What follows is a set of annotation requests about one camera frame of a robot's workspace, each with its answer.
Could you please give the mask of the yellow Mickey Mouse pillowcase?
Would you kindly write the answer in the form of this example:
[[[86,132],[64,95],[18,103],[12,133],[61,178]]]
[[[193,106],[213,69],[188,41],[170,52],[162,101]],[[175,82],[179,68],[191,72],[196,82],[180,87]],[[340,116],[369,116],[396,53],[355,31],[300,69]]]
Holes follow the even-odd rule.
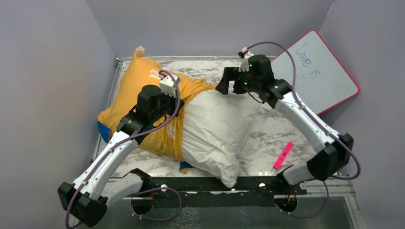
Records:
[[[166,122],[176,108],[176,98],[165,94],[160,96],[147,96],[142,90],[146,85],[158,87],[161,81],[159,72],[162,66],[156,61],[144,57],[145,49],[137,47],[126,73],[120,79],[119,91],[113,104],[97,116],[97,127],[101,138],[108,142],[121,119],[130,111],[140,113],[148,121],[156,118],[153,127]],[[178,77],[181,98],[179,114],[167,125],[162,126],[144,137],[139,147],[149,152],[170,156],[178,161],[184,161],[182,153],[183,122],[185,108],[193,98],[204,91],[213,90],[215,86],[204,79],[193,79],[181,73],[171,73]]]

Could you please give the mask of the white pillow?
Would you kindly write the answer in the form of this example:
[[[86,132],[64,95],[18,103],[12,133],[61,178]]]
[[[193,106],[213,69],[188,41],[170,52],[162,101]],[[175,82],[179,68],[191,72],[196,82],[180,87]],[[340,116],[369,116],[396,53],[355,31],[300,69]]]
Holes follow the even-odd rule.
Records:
[[[247,94],[199,93],[185,106],[183,160],[232,188],[240,170],[238,156],[259,108]]]

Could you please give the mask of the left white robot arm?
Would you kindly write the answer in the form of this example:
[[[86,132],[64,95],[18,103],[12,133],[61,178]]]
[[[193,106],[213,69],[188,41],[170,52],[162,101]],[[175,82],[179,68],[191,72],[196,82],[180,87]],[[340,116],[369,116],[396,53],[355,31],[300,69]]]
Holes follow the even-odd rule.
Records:
[[[150,175],[138,168],[117,181],[109,180],[146,136],[178,116],[183,104],[178,84],[142,87],[137,103],[121,118],[101,154],[72,183],[63,182],[59,186],[57,193],[66,211],[66,228],[75,229],[81,224],[91,228],[101,221],[108,207],[123,198],[155,191],[150,187]]]

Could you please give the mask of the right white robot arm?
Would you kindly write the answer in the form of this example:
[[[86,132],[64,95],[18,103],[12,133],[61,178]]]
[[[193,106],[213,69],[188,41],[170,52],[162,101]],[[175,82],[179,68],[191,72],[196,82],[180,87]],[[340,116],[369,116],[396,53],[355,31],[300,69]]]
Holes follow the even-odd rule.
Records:
[[[271,61],[263,54],[244,59],[239,67],[225,67],[216,86],[221,94],[256,93],[273,109],[284,115],[309,141],[316,155],[305,163],[284,169],[277,175],[276,189],[281,194],[292,191],[296,184],[309,180],[324,181],[348,164],[353,146],[350,134],[341,135],[308,109],[283,79],[275,79]]]

